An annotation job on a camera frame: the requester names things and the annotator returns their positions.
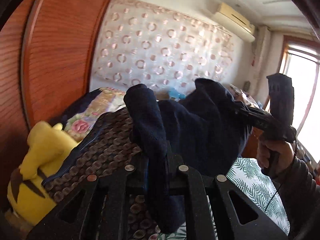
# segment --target air conditioner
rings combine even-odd
[[[255,40],[253,36],[254,25],[250,24],[246,18],[225,3],[219,5],[218,11],[213,15],[212,20],[244,41],[253,42]]]

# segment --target navy blue towel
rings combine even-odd
[[[252,127],[230,114],[233,96],[220,83],[197,79],[196,90],[178,103],[157,102],[153,91],[139,84],[128,89],[124,102],[133,120],[132,138],[148,156],[146,201],[164,233],[185,221],[183,202],[169,196],[166,142],[186,165],[214,177],[226,174],[242,153]]]

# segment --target green leaf pattern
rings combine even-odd
[[[237,158],[227,173],[227,177],[262,211],[265,210],[268,202],[276,191],[276,188],[274,187],[270,178],[261,173],[261,169],[258,166],[256,159]],[[208,204],[212,216],[214,232],[216,238],[218,239],[209,199]],[[286,233],[286,235],[289,234],[290,223],[278,194],[276,194],[276,196],[272,199],[265,213],[274,223],[276,223],[276,225],[279,226],[279,228],[281,228],[282,231]],[[186,240],[186,224],[184,223],[181,225],[181,227],[175,233],[168,235],[159,234],[158,239]]]

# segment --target ceiling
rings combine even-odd
[[[225,2],[254,25],[267,25],[271,30],[310,33],[311,26],[291,0],[215,0]]]

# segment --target human hand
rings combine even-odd
[[[258,142],[258,165],[264,169],[269,167],[270,150],[278,152],[279,160],[276,167],[276,175],[284,171],[292,163],[294,152],[291,144],[284,141],[269,141],[260,136]]]

